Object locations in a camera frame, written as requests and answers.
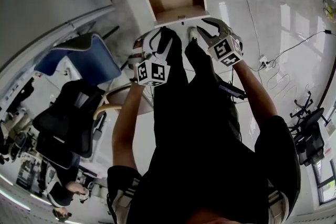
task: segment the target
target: blue chair backrest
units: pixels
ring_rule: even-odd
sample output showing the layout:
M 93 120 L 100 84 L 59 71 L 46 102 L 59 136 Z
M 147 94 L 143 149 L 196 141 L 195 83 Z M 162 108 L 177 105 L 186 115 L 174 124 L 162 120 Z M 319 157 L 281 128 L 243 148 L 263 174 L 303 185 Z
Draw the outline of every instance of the blue chair backrest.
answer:
M 112 54 L 96 33 L 76 37 L 54 47 L 35 70 L 51 76 L 64 56 L 69 57 L 82 78 L 92 86 L 115 79 L 121 74 Z

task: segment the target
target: sneaker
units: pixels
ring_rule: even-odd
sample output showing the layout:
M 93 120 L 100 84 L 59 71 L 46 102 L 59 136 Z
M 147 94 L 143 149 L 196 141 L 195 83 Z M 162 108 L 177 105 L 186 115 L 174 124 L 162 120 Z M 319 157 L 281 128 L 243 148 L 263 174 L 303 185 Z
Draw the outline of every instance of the sneaker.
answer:
M 188 33 L 189 42 L 191 42 L 193 39 L 195 41 L 197 41 L 198 38 L 200 37 L 196 27 L 194 27 L 194 26 L 189 27 L 188 30 L 187 30 L 187 33 Z
M 84 188 L 84 189 L 86 193 L 84 195 L 83 194 L 79 195 L 79 200 L 81 204 L 83 204 L 90 197 L 90 191 L 87 188 Z

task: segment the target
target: wooden drawer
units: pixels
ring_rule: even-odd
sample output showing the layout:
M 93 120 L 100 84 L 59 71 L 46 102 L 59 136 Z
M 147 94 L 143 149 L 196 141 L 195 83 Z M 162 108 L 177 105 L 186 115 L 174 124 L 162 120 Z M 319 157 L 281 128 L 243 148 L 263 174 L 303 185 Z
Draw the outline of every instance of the wooden drawer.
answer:
M 147 0 L 154 27 L 209 17 L 206 0 Z

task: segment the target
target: black pants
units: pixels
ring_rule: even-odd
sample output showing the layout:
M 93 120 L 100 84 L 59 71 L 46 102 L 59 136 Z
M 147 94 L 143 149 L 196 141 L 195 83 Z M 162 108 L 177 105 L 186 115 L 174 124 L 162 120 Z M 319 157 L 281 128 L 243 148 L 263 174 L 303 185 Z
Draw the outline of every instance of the black pants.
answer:
M 166 84 L 154 89 L 154 132 L 156 145 L 192 142 L 208 138 L 239 138 L 237 110 L 230 96 L 218 88 L 220 77 L 214 72 L 211 57 L 196 40 L 185 54 L 195 70 L 188 83 L 182 62 L 182 46 L 178 35 L 163 28 L 162 42 L 173 42 L 167 56 L 171 67 Z

